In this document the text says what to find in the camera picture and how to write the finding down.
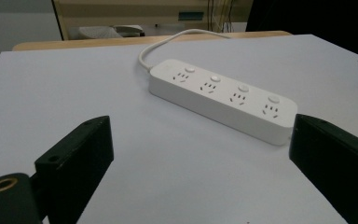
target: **white cable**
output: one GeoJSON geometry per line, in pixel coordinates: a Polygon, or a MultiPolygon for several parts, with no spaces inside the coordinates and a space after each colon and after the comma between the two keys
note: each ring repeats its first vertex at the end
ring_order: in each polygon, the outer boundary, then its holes
{"type": "Polygon", "coordinates": [[[170,36],[169,38],[167,38],[165,40],[159,41],[159,42],[152,44],[152,45],[148,46],[147,48],[143,49],[141,51],[141,53],[139,53],[139,55],[138,55],[139,63],[141,64],[141,66],[143,66],[149,72],[153,68],[153,66],[145,63],[145,61],[144,61],[145,54],[150,52],[152,49],[155,49],[163,44],[170,42],[171,40],[175,39],[176,37],[178,37],[180,35],[187,35],[187,34],[207,34],[207,35],[217,35],[217,36],[227,38],[227,39],[231,38],[228,35],[222,35],[222,34],[218,34],[218,33],[211,32],[211,31],[205,31],[205,30],[199,30],[199,29],[185,30],[185,31],[182,31],[176,35],[170,36]]]}

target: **outlet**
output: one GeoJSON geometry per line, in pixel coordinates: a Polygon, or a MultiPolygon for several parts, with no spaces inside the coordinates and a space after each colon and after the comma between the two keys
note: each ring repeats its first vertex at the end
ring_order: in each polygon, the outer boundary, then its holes
{"type": "Polygon", "coordinates": [[[189,74],[178,72],[176,75],[172,76],[172,80],[178,81],[178,82],[186,82],[188,78],[190,77],[189,74]]]}
{"type": "Polygon", "coordinates": [[[200,86],[201,91],[206,91],[208,93],[214,93],[216,90],[216,84],[212,82],[205,82],[203,85],[200,86]]]}
{"type": "Polygon", "coordinates": [[[177,60],[154,66],[150,75],[152,94],[206,118],[272,145],[291,136],[297,105],[286,97],[177,60]]]}
{"type": "Polygon", "coordinates": [[[263,114],[276,119],[279,116],[279,108],[275,105],[266,104],[262,109],[263,114]]]}
{"type": "Polygon", "coordinates": [[[237,104],[237,105],[244,105],[246,100],[246,95],[244,93],[238,93],[234,92],[230,97],[229,101],[231,103],[237,104]]]}

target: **white power strip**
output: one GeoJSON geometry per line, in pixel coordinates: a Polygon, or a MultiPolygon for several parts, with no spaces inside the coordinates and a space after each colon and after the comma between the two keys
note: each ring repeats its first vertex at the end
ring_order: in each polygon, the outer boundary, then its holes
{"type": "Polygon", "coordinates": [[[272,145],[292,134],[297,105],[283,96],[177,60],[154,66],[150,75],[151,93],[209,119],[272,145]]]}

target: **table surface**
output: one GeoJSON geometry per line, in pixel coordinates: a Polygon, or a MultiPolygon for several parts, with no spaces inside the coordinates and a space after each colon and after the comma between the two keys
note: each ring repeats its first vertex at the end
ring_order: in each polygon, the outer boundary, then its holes
{"type": "MultiPolygon", "coordinates": [[[[146,46],[3,52],[0,175],[32,175],[78,124],[109,115],[115,160],[79,223],[345,223],[289,160],[288,144],[150,94],[137,63],[146,46]]],[[[175,42],[146,61],[169,58],[286,96],[299,113],[358,136],[358,55],[316,36],[175,42]]]]}

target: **wooden desk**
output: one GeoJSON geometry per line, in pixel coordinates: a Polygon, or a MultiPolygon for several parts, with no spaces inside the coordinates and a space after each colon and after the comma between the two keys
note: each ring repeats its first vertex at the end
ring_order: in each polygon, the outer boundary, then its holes
{"type": "MultiPolygon", "coordinates": [[[[264,32],[241,32],[227,34],[233,38],[255,38],[278,35],[291,35],[285,31],[264,31],[264,32]]],[[[33,50],[33,49],[77,49],[77,48],[91,48],[103,46],[117,46],[117,45],[136,45],[136,44],[153,44],[160,40],[167,38],[167,35],[159,36],[143,36],[143,37],[128,37],[128,38],[112,38],[112,39],[91,39],[91,40],[69,40],[69,41],[48,41],[48,42],[29,42],[16,45],[13,50],[33,50]]],[[[187,40],[205,40],[221,38],[214,35],[182,35],[173,41],[187,41],[187,40]]]]}

